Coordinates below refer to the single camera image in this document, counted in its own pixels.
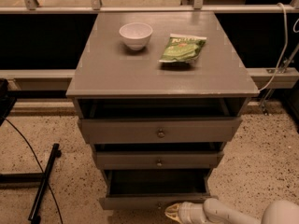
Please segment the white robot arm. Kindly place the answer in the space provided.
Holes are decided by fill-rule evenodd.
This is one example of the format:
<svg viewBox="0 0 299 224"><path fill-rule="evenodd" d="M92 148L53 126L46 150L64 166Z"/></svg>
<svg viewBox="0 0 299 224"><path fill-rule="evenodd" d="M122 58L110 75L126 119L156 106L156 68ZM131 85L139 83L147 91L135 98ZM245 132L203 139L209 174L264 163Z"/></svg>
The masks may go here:
<svg viewBox="0 0 299 224"><path fill-rule="evenodd" d="M165 208L164 214L178 224L299 224L299 205L287 200L271 202L260 217L215 198L203 203L174 203Z"/></svg>

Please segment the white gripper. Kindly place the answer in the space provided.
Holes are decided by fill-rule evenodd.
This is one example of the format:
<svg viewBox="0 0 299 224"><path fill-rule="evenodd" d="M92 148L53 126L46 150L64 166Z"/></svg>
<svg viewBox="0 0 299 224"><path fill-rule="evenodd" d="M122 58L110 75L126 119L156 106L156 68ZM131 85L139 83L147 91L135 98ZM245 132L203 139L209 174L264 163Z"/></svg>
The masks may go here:
<svg viewBox="0 0 299 224"><path fill-rule="evenodd" d="M164 213L178 224L206 224L206 214L200 203L174 203Z"/></svg>

